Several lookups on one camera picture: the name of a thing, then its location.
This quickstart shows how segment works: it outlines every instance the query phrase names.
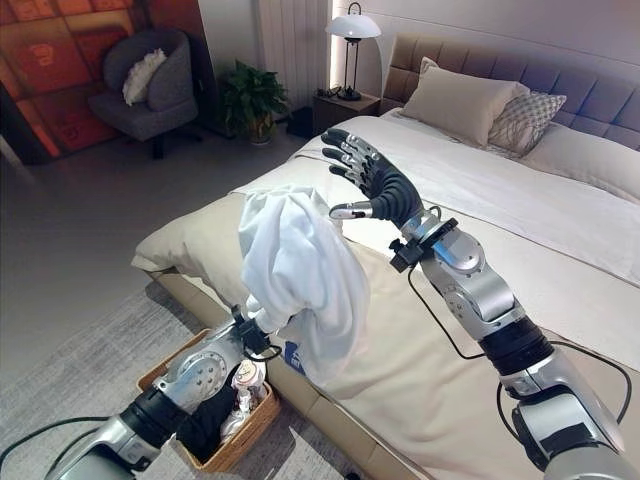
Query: potted plant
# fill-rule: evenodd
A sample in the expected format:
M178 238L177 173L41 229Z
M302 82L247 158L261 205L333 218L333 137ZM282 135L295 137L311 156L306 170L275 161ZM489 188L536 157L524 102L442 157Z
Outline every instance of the potted plant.
M233 133L249 136L254 145L271 141L273 113L286 113L285 89L275 72L258 70L236 60L236 70L226 81L223 97L225 124Z

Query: beige pillow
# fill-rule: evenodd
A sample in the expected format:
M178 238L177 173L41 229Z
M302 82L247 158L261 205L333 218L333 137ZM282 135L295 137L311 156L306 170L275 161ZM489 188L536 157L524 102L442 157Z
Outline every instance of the beige pillow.
M429 67L440 68L440 66L436 62L431 60L429 57L422 57L422 60L420 61L420 76L421 77L422 77L422 75L425 74L425 72L427 71L427 69Z
M640 152L611 140L551 123L520 163L640 204Z
M471 77L428 66L401 113L462 142L486 147L489 130L505 105L526 93L529 89L518 82Z

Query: white lamp shade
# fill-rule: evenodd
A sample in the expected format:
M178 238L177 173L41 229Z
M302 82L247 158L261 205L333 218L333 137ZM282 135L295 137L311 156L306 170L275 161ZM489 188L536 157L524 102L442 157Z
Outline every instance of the white lamp shade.
M325 31L345 38L371 38L382 33L376 22L357 13L334 18Z

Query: nightstand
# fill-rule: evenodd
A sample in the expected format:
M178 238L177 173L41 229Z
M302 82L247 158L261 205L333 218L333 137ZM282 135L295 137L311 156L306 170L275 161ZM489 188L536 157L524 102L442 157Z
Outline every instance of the nightstand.
M319 135L336 123L344 122L360 115L378 115L380 99L362 93L362 98L355 101L341 100L333 97L313 97L313 134Z

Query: plant pot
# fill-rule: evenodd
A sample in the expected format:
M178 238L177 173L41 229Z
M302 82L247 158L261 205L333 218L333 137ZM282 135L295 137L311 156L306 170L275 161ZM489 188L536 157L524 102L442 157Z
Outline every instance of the plant pot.
M267 113L249 125L249 142L251 145L268 145L273 138L275 123L271 113Z

